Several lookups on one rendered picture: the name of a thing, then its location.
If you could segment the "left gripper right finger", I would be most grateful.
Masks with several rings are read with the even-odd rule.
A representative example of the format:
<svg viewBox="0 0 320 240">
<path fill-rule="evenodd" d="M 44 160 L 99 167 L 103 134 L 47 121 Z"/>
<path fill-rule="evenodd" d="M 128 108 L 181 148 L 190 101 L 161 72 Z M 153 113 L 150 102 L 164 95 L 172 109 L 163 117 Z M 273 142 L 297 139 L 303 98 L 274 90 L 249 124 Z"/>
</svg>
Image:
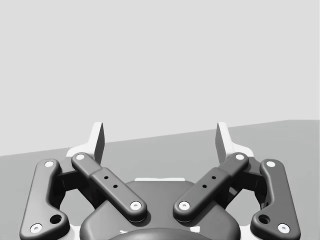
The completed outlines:
<svg viewBox="0 0 320 240">
<path fill-rule="evenodd" d="M 251 234 L 261 240 L 299 240 L 301 229 L 283 163 L 257 161 L 250 148 L 232 141 L 225 122 L 217 123 L 215 147 L 219 166 L 174 203 L 173 217 L 191 222 L 213 200 L 227 207 L 241 190 L 249 190 L 260 206 L 249 225 Z"/>
</svg>

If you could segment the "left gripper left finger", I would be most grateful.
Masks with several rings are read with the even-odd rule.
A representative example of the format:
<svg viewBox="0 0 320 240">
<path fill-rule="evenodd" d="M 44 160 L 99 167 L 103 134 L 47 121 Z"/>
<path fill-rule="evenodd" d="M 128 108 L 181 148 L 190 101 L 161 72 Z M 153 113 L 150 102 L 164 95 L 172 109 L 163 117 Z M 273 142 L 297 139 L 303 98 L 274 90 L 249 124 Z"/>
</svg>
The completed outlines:
<svg viewBox="0 0 320 240">
<path fill-rule="evenodd" d="M 126 220 L 143 221 L 146 202 L 111 170 L 101 166 L 105 147 L 102 122 L 93 124 L 87 143 L 70 148 L 62 162 L 44 159 L 37 163 L 19 231 L 22 240 L 59 240 L 71 225 L 60 206 L 67 191 L 78 189 L 99 207 L 111 203 Z"/>
</svg>

